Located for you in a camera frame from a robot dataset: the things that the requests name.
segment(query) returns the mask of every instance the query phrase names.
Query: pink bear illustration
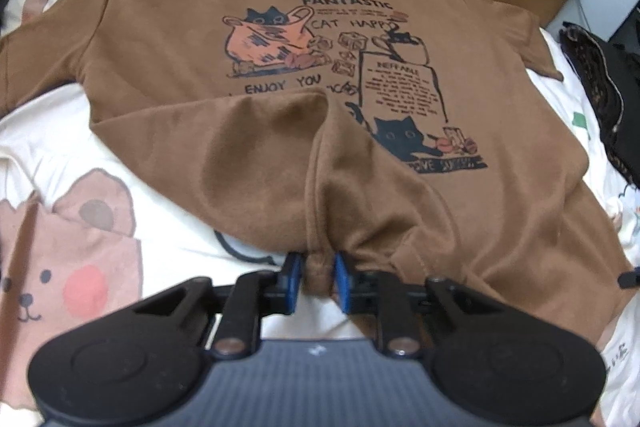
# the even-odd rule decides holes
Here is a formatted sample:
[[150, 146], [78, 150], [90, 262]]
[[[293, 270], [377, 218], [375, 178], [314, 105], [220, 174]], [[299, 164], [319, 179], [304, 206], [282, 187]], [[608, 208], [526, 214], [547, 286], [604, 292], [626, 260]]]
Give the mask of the pink bear illustration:
[[48, 211], [32, 195], [0, 201], [0, 401], [34, 409], [29, 361], [49, 339], [140, 298], [129, 189], [102, 169]]

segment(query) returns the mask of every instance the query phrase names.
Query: bear mouth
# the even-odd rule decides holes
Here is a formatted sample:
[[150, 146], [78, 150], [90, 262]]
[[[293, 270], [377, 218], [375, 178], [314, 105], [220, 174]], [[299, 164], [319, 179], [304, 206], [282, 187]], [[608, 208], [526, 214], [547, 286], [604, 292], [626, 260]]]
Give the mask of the bear mouth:
[[27, 323], [27, 322], [30, 322], [30, 321], [37, 322], [42, 318], [42, 315], [40, 315], [40, 314], [38, 314], [38, 315], [36, 315], [34, 317], [31, 316], [31, 314], [30, 314], [28, 309], [25, 309], [24, 311], [25, 311], [25, 314], [26, 314], [25, 318], [18, 316], [18, 320], [20, 322], [22, 322], [22, 323]]

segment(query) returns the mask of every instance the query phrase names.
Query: bear ear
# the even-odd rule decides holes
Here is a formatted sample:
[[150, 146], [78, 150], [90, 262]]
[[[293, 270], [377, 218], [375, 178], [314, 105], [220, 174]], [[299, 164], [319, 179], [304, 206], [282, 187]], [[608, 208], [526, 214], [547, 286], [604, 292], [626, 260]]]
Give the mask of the bear ear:
[[133, 236], [136, 218], [124, 182], [103, 169], [78, 178], [53, 205], [53, 213], [96, 229]]

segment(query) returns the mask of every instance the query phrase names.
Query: bear nose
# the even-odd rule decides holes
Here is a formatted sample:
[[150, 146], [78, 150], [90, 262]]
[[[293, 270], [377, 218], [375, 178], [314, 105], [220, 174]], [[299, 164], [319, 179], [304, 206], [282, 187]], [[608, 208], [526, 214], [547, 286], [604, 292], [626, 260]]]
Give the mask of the bear nose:
[[20, 303], [20, 306], [28, 308], [33, 304], [33, 295], [31, 295], [30, 293], [23, 293], [18, 298], [18, 302]]

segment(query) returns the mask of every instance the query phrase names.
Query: metal screw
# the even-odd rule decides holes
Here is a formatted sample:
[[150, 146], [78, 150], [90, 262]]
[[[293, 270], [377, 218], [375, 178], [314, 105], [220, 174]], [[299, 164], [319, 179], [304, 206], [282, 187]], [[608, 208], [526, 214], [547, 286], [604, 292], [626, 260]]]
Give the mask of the metal screw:
[[418, 352], [420, 343], [409, 337], [398, 337], [397, 339], [389, 341], [386, 347], [398, 357], [410, 357]]
[[246, 348], [246, 344], [240, 339], [235, 337], [229, 337], [227, 339], [220, 339], [214, 345], [213, 348], [226, 357], [230, 355], [237, 355], [242, 353]]

